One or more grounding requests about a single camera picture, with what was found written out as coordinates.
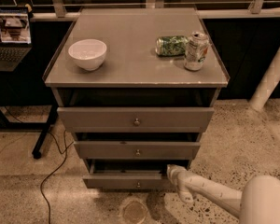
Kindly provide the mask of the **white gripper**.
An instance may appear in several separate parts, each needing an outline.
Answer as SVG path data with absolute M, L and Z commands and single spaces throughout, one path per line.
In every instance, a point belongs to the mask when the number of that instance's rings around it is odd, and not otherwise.
M 167 177 L 175 186 L 183 186 L 186 183 L 188 170 L 182 166 L 168 164 Z

